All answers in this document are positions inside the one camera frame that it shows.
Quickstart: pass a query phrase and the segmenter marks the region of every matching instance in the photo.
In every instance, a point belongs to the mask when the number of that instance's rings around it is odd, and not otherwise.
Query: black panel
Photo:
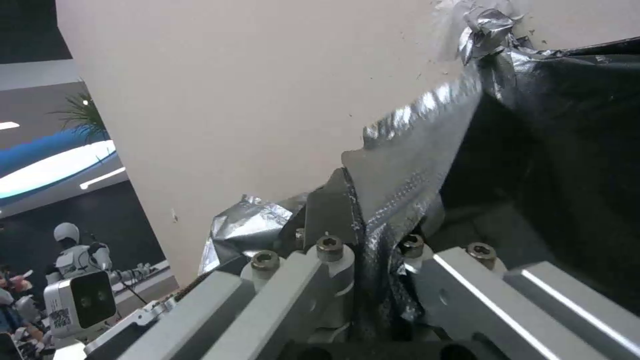
[[[72,279],[71,292],[78,322],[83,329],[103,322],[116,313],[116,302],[106,272],[94,272]]]
[[[61,251],[53,238],[53,229],[61,222],[78,226],[85,245],[93,242],[90,233],[95,241],[107,244],[115,270],[134,268],[138,263],[153,265],[165,259],[136,193],[126,181],[0,219],[4,225],[0,231],[0,263],[8,263],[17,273],[33,269],[29,280],[38,295],[47,284],[47,264],[55,262]]]
[[[64,59],[54,0],[0,0],[0,63]]]

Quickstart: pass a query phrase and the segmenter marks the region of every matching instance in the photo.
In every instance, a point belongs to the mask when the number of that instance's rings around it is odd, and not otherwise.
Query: white camera
[[[59,339],[98,330],[116,314],[115,298],[106,272],[51,284],[44,290],[44,300],[51,334]]]

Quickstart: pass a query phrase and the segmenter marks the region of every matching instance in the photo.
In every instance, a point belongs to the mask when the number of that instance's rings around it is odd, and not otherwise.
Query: beige wall
[[[180,284],[212,216],[242,193],[279,200],[325,182],[362,126],[455,76],[458,62],[430,51],[435,2],[58,0]],[[639,4],[536,1],[522,31],[540,48],[618,40],[640,34]]]

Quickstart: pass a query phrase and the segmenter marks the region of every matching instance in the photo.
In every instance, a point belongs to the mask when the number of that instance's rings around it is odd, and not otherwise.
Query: cable
[[[131,281],[133,281],[133,279],[135,279],[135,273],[134,273],[134,270],[128,270],[128,271],[130,271],[130,272],[131,272],[131,278],[132,278],[132,279],[131,279]],[[133,288],[132,288],[131,286],[127,285],[127,283],[126,283],[126,282],[124,282],[124,280],[122,280],[122,272],[121,272],[121,271],[116,271],[116,273],[118,274],[118,276],[119,276],[119,278],[120,278],[120,282],[122,283],[122,285],[123,285],[125,288],[127,288],[127,290],[131,291],[131,293],[132,293],[133,295],[135,295],[138,299],[140,299],[140,301],[142,301],[142,303],[144,303],[144,305],[147,305],[147,304],[148,304],[148,302],[146,302],[146,301],[145,301],[145,299],[143,299],[140,295],[138,295],[138,293],[136,293],[136,292],[133,290]]]

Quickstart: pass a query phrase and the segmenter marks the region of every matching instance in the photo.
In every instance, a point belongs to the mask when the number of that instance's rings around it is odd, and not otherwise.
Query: qr code
[[[53,327],[65,327],[71,325],[71,317],[69,317],[69,309],[60,309],[52,312],[49,318],[53,322]]]

